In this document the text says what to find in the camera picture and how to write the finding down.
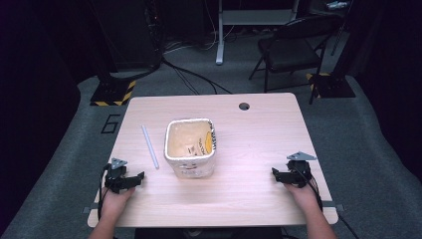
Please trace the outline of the black folding chair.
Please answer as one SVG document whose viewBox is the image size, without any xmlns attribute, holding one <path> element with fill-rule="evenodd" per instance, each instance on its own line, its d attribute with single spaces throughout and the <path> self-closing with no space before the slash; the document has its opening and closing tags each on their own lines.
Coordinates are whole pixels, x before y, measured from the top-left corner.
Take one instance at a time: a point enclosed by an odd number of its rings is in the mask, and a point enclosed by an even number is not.
<svg viewBox="0 0 422 239">
<path fill-rule="evenodd" d="M 316 69 L 309 79 L 312 86 L 309 104 L 317 96 L 316 79 L 324 57 L 327 41 L 336 33 L 342 19 L 336 15 L 313 15 L 298 18 L 281 25 L 272 37 L 260 39 L 260 59 L 249 76 L 251 80 L 259 71 L 264 71 L 264 92 L 267 93 L 269 73 L 294 73 Z"/>
</svg>

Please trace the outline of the white metal desk frame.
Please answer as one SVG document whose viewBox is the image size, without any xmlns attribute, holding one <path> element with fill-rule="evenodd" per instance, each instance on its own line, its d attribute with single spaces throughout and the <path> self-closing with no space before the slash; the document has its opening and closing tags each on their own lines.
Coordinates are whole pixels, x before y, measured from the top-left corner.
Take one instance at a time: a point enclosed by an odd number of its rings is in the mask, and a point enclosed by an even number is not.
<svg viewBox="0 0 422 239">
<path fill-rule="evenodd" d="M 294 0 L 291 9 L 280 10 L 224 10 L 223 0 L 218 8 L 218 48 L 215 63 L 221 66 L 224 61 L 225 26 L 276 26 L 286 24 L 297 17 L 300 0 Z"/>
</svg>

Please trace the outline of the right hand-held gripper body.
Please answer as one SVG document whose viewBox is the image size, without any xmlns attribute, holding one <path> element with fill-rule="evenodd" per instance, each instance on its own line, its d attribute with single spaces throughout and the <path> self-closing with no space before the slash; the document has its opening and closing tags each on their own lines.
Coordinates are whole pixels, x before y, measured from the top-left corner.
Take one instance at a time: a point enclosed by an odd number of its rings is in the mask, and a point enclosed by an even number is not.
<svg viewBox="0 0 422 239">
<path fill-rule="evenodd" d="M 287 160 L 289 161 L 287 163 L 288 170 L 294 177 L 292 185 L 298 188 L 305 187 L 314 178 L 311 173 L 310 161 L 317 160 L 317 158 L 305 152 L 298 151 L 288 155 Z"/>
</svg>

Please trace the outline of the black yellow striped stand base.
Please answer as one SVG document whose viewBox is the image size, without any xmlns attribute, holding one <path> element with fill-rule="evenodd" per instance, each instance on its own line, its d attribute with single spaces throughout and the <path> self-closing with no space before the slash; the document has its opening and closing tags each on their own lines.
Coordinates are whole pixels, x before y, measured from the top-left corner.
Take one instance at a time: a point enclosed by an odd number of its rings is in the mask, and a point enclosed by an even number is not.
<svg viewBox="0 0 422 239">
<path fill-rule="evenodd" d="M 99 83 L 91 97 L 91 105 L 98 107 L 123 106 L 129 101 L 134 87 L 135 81 Z"/>
<path fill-rule="evenodd" d="M 354 98 L 355 93 L 346 79 L 338 79 L 330 74 L 307 74 L 311 84 L 311 100 L 316 98 Z"/>
</svg>

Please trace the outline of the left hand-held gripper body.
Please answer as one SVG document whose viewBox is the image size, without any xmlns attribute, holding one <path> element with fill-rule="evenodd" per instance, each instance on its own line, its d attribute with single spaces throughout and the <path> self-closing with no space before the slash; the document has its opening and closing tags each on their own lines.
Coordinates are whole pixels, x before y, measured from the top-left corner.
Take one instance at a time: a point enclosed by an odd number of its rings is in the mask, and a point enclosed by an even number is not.
<svg viewBox="0 0 422 239">
<path fill-rule="evenodd" d="M 105 187 L 114 193 L 119 193 L 122 189 L 127 189 L 126 178 L 126 165 L 125 160 L 113 158 L 110 163 L 105 167 Z"/>
</svg>

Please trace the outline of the person's right hand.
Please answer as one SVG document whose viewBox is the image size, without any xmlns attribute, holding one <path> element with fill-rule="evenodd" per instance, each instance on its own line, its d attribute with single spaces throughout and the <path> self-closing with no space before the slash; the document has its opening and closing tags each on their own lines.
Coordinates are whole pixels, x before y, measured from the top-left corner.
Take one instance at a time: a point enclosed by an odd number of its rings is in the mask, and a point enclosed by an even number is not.
<svg viewBox="0 0 422 239">
<path fill-rule="evenodd" d="M 320 212 L 316 195 L 309 185 L 299 188 L 291 184 L 285 184 L 285 187 L 293 195 L 303 213 Z"/>
</svg>

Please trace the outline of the white plastic straw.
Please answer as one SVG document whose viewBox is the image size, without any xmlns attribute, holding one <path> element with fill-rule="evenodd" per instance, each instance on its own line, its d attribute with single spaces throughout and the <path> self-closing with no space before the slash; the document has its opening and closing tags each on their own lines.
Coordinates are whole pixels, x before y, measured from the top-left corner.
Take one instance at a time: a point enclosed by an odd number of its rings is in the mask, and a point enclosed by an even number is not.
<svg viewBox="0 0 422 239">
<path fill-rule="evenodd" d="M 148 151 L 150 153 L 151 160 L 153 162 L 154 168 L 158 170 L 159 169 L 159 163 L 158 163 L 157 157 L 155 155 L 154 148 L 153 148 L 153 146 L 151 144 L 151 140 L 150 140 L 150 137 L 149 137 L 147 128 L 146 128 L 145 125 L 142 125 L 141 126 L 141 129 L 142 129 L 142 132 L 144 134 L 144 138 L 145 138 L 145 141 L 146 141 L 146 144 L 147 144 L 147 147 L 148 147 Z"/>
</svg>

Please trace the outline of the person's left hand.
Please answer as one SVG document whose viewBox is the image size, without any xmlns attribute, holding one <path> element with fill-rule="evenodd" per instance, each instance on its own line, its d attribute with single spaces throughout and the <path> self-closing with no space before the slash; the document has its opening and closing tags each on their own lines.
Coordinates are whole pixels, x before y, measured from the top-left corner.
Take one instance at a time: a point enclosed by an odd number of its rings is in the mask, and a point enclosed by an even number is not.
<svg viewBox="0 0 422 239">
<path fill-rule="evenodd" d="M 135 189 L 131 188 L 122 194 L 117 194 L 107 189 L 103 193 L 103 206 L 101 209 L 102 217 L 107 219 L 118 218 L 123 212 L 128 199 L 132 196 L 134 191 Z"/>
</svg>

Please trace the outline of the grey table edge bracket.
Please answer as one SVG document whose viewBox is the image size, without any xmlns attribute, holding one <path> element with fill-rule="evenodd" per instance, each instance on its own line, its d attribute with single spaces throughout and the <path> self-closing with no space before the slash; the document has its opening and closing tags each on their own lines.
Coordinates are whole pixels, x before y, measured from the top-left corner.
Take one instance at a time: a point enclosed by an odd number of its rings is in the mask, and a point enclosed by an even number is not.
<svg viewBox="0 0 422 239">
<path fill-rule="evenodd" d="M 337 204 L 334 201 L 323 200 L 321 202 L 321 205 L 322 205 L 322 209 L 334 208 L 336 211 L 340 211 L 340 212 L 345 210 L 345 208 L 342 204 Z"/>
<path fill-rule="evenodd" d="M 97 202 L 91 203 L 89 206 L 85 206 L 82 210 L 83 214 L 90 214 L 92 210 L 98 210 L 99 204 Z"/>
</svg>

